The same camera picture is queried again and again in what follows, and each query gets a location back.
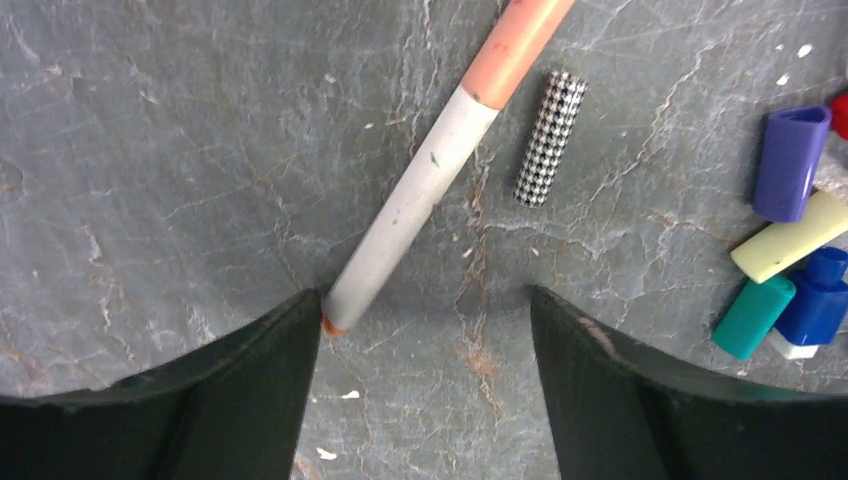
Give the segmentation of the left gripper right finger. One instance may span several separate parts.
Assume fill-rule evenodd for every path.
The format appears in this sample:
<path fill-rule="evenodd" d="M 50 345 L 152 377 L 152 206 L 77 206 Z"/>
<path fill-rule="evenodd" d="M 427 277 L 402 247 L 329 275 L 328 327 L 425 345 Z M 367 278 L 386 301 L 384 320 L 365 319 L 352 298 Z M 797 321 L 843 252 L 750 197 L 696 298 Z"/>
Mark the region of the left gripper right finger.
<path fill-rule="evenodd" d="M 847 399 L 732 378 L 543 286 L 530 317 L 564 479 L 843 479 Z"/>

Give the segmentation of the teal marker cap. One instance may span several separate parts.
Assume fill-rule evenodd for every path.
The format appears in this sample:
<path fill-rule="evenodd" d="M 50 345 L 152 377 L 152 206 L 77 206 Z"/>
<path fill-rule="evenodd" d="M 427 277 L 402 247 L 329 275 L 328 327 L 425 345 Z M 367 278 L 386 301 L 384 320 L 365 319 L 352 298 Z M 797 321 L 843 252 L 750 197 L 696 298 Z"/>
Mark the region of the teal marker cap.
<path fill-rule="evenodd" d="M 796 286 L 776 275 L 748 280 L 712 332 L 711 341 L 738 360 L 747 360 L 796 295 Z"/>

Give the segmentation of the yellow marker cap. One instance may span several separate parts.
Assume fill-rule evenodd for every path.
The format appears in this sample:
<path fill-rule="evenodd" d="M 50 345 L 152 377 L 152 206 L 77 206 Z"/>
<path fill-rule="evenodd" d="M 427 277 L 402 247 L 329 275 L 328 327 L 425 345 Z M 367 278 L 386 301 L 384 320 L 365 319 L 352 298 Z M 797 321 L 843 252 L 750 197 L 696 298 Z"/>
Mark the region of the yellow marker cap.
<path fill-rule="evenodd" d="M 817 191 L 799 222 L 772 223 L 730 252 L 735 265 L 761 284 L 847 231 L 847 204 Z"/>

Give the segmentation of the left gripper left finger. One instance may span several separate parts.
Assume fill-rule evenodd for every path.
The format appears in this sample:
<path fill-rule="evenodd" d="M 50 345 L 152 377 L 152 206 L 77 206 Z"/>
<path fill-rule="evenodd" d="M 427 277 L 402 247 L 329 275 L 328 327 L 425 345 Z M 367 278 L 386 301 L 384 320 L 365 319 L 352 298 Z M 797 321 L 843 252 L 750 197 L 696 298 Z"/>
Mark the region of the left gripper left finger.
<path fill-rule="evenodd" d="M 1 400 L 5 479 L 286 479 L 319 342 L 307 289 L 110 387 Z"/>

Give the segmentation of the red marker cap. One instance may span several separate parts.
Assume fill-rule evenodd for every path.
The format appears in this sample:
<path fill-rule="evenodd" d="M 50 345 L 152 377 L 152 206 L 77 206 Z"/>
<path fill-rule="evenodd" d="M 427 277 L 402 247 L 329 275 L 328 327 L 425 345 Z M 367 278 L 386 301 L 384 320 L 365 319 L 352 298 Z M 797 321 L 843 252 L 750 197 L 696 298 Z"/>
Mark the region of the red marker cap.
<path fill-rule="evenodd" d="M 831 130 L 841 139 L 848 140 L 848 94 L 843 93 L 834 97 L 829 103 L 832 113 Z"/>

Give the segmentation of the blue marker cap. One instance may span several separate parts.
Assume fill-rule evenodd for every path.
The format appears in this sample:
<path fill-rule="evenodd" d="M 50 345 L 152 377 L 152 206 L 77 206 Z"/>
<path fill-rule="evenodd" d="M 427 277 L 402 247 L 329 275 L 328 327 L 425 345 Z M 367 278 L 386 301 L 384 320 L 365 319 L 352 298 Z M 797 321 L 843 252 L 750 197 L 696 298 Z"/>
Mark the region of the blue marker cap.
<path fill-rule="evenodd" d="M 789 275 L 796 294 L 767 336 L 785 359 L 812 358 L 834 340 L 847 313 L 846 271 L 845 250 L 821 247 Z"/>

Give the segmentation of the orange capped white marker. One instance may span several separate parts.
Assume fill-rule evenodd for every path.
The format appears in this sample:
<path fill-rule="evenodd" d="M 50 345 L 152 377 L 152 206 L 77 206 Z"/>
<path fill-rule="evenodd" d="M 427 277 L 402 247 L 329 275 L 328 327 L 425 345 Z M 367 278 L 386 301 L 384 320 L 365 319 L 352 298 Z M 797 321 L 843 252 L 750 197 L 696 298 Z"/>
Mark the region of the orange capped white marker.
<path fill-rule="evenodd" d="M 513 0 L 322 302 L 331 336 L 363 316 L 573 6 Z"/>

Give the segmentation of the purple marker cap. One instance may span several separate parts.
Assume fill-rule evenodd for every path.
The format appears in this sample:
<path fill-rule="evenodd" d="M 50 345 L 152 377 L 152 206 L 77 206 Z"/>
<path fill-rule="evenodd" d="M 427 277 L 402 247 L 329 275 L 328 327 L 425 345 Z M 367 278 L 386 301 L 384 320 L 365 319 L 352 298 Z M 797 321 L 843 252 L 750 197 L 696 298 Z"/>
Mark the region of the purple marker cap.
<path fill-rule="evenodd" d="M 831 120 L 823 105 L 767 116 L 753 199 L 757 215 L 773 223 L 802 219 Z"/>

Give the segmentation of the checkered pen cap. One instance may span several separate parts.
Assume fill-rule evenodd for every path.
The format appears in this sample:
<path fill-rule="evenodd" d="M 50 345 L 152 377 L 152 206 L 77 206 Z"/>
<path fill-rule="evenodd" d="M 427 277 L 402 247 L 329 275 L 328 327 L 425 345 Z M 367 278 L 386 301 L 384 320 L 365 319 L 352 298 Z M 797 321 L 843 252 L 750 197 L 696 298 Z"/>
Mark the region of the checkered pen cap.
<path fill-rule="evenodd" d="M 522 205 L 537 208 L 547 201 L 587 89 L 574 74 L 549 75 L 513 191 Z"/>

